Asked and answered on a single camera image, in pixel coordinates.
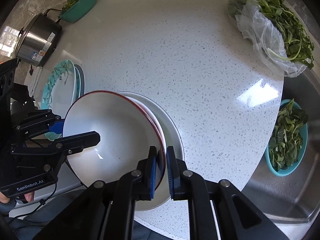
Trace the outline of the person's left forearm grey sleeve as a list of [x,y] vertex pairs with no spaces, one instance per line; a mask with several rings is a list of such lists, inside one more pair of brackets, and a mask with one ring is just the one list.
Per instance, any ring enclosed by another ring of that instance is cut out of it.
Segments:
[[1,203],[1,215],[4,216],[4,221],[18,239],[33,239],[51,221],[44,213],[44,209],[39,209],[23,219],[9,217],[9,212],[15,206],[16,201],[13,199],[6,204]]

